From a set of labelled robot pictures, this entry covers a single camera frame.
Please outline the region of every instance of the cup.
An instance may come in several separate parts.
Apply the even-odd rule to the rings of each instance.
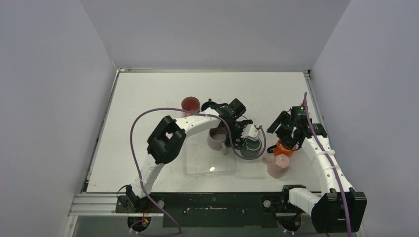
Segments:
[[[183,99],[181,105],[182,105],[182,109],[184,110],[195,112],[195,113],[200,112],[199,100],[193,96],[189,96]],[[190,113],[183,113],[184,117],[188,117],[190,115],[191,115]]]
[[[225,155],[227,154],[227,147],[225,146],[226,139],[227,134],[224,128],[212,128],[209,130],[207,143],[211,149],[221,151],[221,153]]]
[[[290,158],[284,154],[266,155],[262,160],[268,165],[268,174],[276,179],[281,178],[291,165]]]

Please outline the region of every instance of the black wire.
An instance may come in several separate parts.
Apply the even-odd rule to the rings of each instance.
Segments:
[[[118,194],[119,194],[119,192],[123,189],[123,188],[126,188],[126,187],[128,187],[129,185],[127,184],[127,185],[124,185],[124,186],[122,186],[119,190],[118,190],[118,192],[117,192],[117,200],[119,201],[119,196],[118,196]]]

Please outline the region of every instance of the gray wall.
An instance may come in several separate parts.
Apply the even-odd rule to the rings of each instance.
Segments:
[[[81,0],[117,67],[311,69],[349,0]]]
[[[417,236],[419,1],[352,0],[311,72],[369,236]]]
[[[0,235],[59,236],[115,69],[78,0],[2,0],[0,73]]]

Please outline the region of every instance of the white tabletop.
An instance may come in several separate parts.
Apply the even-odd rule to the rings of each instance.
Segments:
[[[266,131],[282,110],[299,105],[306,91],[303,73],[120,73],[87,192],[116,192],[135,180],[138,174],[129,147],[129,131],[134,119],[146,110],[179,108],[187,96],[197,97],[201,104],[209,98],[217,103],[230,103],[238,98],[246,106],[244,115],[254,124],[263,125]],[[309,96],[307,101],[310,116],[317,122]],[[137,123],[133,140],[140,165],[145,159],[147,138],[166,115],[181,117],[177,112],[158,111]],[[267,134],[267,146],[277,140],[274,134]],[[320,190],[303,150],[293,154],[290,169],[279,179],[268,175],[260,158],[245,161],[233,156],[237,172],[232,175],[185,177],[180,156],[163,168],[153,192],[277,192],[285,184],[303,184],[310,191]]]

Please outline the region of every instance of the red cup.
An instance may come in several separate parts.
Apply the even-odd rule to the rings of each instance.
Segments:
[[[185,99],[182,100],[182,109],[187,110],[187,111],[199,113],[200,112],[199,105],[200,105],[199,100],[193,96],[186,97]],[[191,114],[183,113],[183,116],[188,117],[188,116],[191,116]]]

